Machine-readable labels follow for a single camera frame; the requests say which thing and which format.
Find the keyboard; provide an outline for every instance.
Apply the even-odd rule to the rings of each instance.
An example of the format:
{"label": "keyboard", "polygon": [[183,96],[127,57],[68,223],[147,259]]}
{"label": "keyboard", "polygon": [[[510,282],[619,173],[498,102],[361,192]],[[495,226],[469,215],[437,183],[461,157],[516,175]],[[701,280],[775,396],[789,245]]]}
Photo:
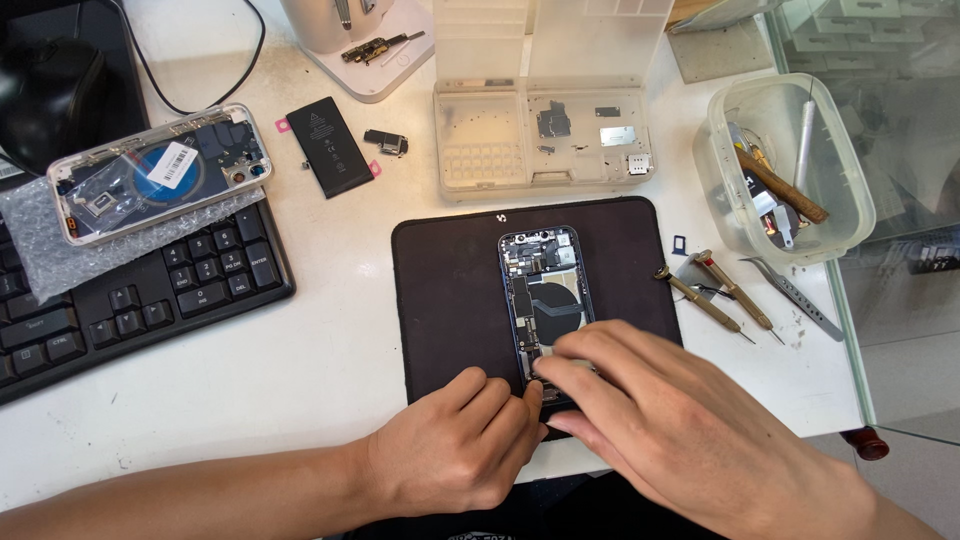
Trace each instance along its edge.
{"label": "keyboard", "polygon": [[295,289],[265,199],[42,305],[0,225],[0,405]]}

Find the replacement phone housing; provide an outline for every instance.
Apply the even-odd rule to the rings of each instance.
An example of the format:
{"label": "replacement phone housing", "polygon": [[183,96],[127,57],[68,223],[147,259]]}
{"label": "replacement phone housing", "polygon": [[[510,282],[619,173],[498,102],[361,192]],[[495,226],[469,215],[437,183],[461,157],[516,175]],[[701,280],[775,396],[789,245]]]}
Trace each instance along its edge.
{"label": "replacement phone housing", "polygon": [[498,247],[523,385],[541,381],[545,404],[570,402],[534,373],[533,362],[551,355],[560,336],[594,321],[577,233],[570,227],[510,233]]}
{"label": "replacement phone housing", "polygon": [[57,160],[47,179],[63,236],[100,243],[253,189],[274,170],[262,140],[231,103]]}

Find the computer mouse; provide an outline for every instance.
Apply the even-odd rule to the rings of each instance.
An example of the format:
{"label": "computer mouse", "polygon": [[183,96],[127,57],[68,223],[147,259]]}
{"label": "computer mouse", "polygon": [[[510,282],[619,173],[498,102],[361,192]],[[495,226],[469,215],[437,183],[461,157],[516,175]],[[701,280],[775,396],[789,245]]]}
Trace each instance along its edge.
{"label": "computer mouse", "polygon": [[44,176],[53,161],[96,144],[107,97],[104,54],[72,37],[20,45],[0,58],[0,147]]}

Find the precision screwdriver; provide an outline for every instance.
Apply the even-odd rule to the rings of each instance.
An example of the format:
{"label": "precision screwdriver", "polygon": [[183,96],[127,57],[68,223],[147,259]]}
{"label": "precision screwdriver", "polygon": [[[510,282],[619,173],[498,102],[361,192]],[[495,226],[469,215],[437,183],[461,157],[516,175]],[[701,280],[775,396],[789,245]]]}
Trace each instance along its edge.
{"label": "precision screwdriver", "polygon": [[707,300],[703,296],[697,294],[693,291],[693,289],[686,286],[684,282],[678,280],[676,276],[670,273],[670,267],[666,264],[657,270],[657,272],[654,274],[654,278],[657,278],[658,280],[667,280],[671,285],[677,287],[677,290],[682,292],[687,300],[696,304],[703,311],[706,311],[707,315],[713,317],[713,319],[723,325],[725,329],[732,331],[733,333],[739,333],[746,338],[747,341],[756,345],[756,342],[747,337],[747,334],[743,333],[743,331],[740,329],[740,325],[736,324],[736,322],[730,318],[730,315],[724,313],[719,307],[711,304],[710,300]]}
{"label": "precision screwdriver", "polygon": [[730,279],[730,276],[726,272],[720,269],[720,266],[717,265],[716,261],[713,260],[713,252],[711,250],[706,250],[703,253],[698,254],[693,260],[701,262],[706,266],[710,274],[713,274],[713,277],[717,279],[720,283],[727,287],[727,290],[736,298],[737,302],[743,305],[743,308],[750,313],[750,316],[753,317],[758,324],[760,324],[764,330],[770,331],[771,334],[776,337],[777,341],[781,345],[786,345],[783,343],[783,340],[777,335],[774,331],[774,325],[770,322],[770,319],[760,310],[759,307],[754,304],[754,301],[747,296],[747,292],[740,288],[740,285],[737,285]]}

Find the white desk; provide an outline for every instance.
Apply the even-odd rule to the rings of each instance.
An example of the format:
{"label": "white desk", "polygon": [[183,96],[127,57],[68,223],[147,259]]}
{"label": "white desk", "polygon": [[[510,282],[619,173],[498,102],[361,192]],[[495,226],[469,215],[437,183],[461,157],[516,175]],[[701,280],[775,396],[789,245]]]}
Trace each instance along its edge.
{"label": "white desk", "polygon": [[[161,87],[182,109],[205,107],[246,67],[258,28],[239,0],[127,4]],[[0,407],[0,509],[132,471],[335,445],[369,433],[406,405],[390,249],[394,226],[407,219],[574,199],[445,202],[433,129],[434,61],[384,101],[363,105],[300,53],[276,0],[256,4],[267,19],[267,41],[232,100],[251,108],[274,159],[268,198],[297,294]],[[178,15],[179,26],[160,24],[172,20],[171,13],[205,21],[183,22]],[[210,24],[213,20],[220,23]],[[146,77],[141,79],[153,124],[176,118]],[[787,346],[738,306],[724,309],[739,317],[756,346],[688,302],[678,304],[684,342],[800,436],[860,427],[844,345],[801,315],[753,266],[735,262],[737,255],[724,246],[710,218],[690,147],[710,96],[731,81],[685,86],[661,40],[647,89],[660,170],[634,194],[656,205],[664,246],[683,234],[691,253],[712,249],[764,308]],[[402,159],[380,155],[361,141],[383,174],[329,201],[313,173],[300,169],[303,155],[293,133],[274,127],[287,112],[328,95],[358,140],[365,129],[376,128],[411,141]],[[674,267],[684,259],[666,257]],[[781,272],[837,320],[823,265]],[[520,480],[603,468],[578,441],[566,439],[540,445]]]}

